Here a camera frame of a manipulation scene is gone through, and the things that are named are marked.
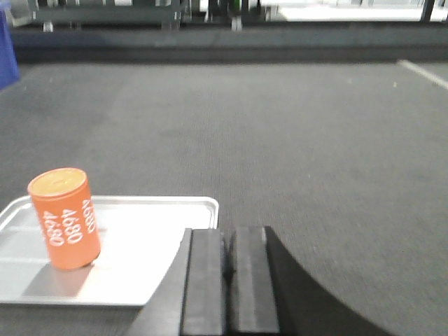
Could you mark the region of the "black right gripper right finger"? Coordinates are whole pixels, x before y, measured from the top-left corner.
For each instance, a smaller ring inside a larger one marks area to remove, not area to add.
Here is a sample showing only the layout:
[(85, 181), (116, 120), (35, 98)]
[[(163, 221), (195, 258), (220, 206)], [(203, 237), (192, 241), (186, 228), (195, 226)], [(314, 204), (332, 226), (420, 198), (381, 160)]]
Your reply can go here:
[(231, 335), (388, 335), (320, 285), (271, 227), (230, 240)]

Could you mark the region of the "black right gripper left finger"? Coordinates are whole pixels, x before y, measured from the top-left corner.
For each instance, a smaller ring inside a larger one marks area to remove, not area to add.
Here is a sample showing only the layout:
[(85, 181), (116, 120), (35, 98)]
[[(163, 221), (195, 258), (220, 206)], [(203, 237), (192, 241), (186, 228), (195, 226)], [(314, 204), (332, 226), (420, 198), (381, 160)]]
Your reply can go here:
[(224, 335), (225, 252), (218, 229), (187, 229), (156, 291), (128, 335)]

